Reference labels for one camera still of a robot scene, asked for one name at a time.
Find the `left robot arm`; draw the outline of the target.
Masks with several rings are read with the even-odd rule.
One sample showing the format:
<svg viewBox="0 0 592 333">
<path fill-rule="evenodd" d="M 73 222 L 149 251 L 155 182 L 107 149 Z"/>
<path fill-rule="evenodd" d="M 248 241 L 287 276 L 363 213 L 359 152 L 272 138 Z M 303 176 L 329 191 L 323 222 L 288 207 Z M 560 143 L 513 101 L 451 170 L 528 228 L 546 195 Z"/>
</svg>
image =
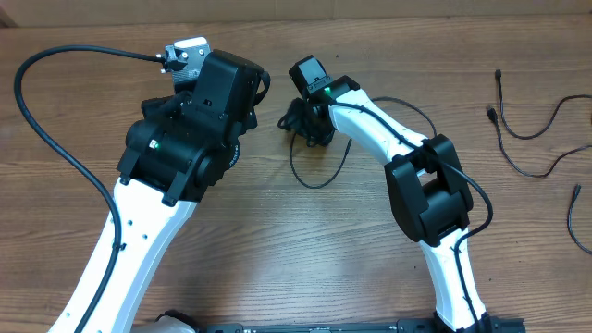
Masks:
<svg viewBox="0 0 592 333">
<path fill-rule="evenodd" d="M 171 241 L 232 168 L 270 79 L 254 62 L 205 46 L 159 56 L 174 93 L 142 102 L 125 138 L 108 219 L 54 332 L 129 332 Z"/>
</svg>

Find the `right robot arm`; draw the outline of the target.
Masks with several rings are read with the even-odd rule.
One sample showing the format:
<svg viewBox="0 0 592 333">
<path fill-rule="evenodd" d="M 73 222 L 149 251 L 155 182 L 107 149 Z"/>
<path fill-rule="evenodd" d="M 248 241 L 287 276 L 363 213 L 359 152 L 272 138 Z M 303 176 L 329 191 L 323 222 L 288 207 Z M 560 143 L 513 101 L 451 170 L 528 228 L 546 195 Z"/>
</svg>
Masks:
<svg viewBox="0 0 592 333">
<path fill-rule="evenodd" d="M 390 207 L 403 233 L 424 253 L 444 332 L 482 332 L 481 302 L 467 251 L 476 184 L 462 171 L 452 142 L 405 128 L 347 76 L 333 79 L 312 55 L 289 71 L 300 93 L 278 125 L 308 146 L 328 145 L 335 133 L 358 142 L 384 167 Z"/>
</svg>

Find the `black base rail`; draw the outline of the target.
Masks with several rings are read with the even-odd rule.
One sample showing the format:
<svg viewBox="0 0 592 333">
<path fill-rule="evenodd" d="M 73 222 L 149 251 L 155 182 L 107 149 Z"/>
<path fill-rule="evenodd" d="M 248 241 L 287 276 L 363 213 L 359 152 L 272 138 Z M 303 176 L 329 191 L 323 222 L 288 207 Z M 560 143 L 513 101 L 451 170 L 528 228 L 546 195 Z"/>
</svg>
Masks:
<svg viewBox="0 0 592 333">
<path fill-rule="evenodd" d="M 500 319 L 486 316 L 480 321 L 481 327 L 452 330 L 437 318 L 399 319 L 390 323 L 349 323 L 349 324 L 309 324 L 244 326 L 241 324 L 210 325 L 200 332 L 207 333 L 439 333 L 439 332 L 487 332 L 487 333 L 525 333 L 521 318 Z"/>
</svg>

